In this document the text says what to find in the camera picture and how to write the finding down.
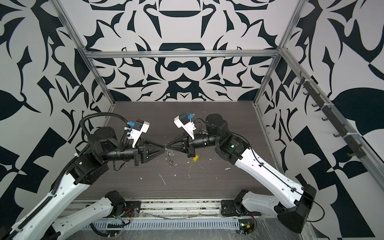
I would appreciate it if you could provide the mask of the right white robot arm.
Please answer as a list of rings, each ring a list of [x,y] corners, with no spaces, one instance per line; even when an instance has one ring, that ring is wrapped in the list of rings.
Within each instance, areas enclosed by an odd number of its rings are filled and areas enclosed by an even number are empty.
[[[235,200],[240,215],[257,212],[273,216],[290,231],[302,233],[310,222],[308,217],[316,204],[317,190],[289,179],[263,160],[245,137],[229,130],[228,122],[221,115],[208,115],[202,133],[195,132],[197,121],[193,114],[176,116],[174,124],[184,133],[168,142],[166,149],[193,158],[196,149],[213,147],[221,159],[245,171],[271,192],[267,196],[241,191]]]

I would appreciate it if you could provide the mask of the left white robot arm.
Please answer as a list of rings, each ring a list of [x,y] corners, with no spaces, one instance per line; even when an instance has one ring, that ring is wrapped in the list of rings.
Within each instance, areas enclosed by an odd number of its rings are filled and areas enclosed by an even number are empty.
[[[124,134],[117,139],[115,130],[102,127],[90,133],[86,121],[96,117],[115,117],[125,123]],[[25,217],[10,229],[1,230],[2,240],[64,240],[78,230],[101,218],[113,216],[127,226],[130,221],[122,220],[126,201],[117,192],[108,192],[103,198],[86,208],[60,218],[62,212],[89,186],[109,170],[109,162],[133,161],[135,166],[145,164],[165,152],[163,145],[141,138],[150,124],[138,120],[129,122],[123,116],[101,112],[83,117],[79,125],[88,143],[59,173],[51,191]]]

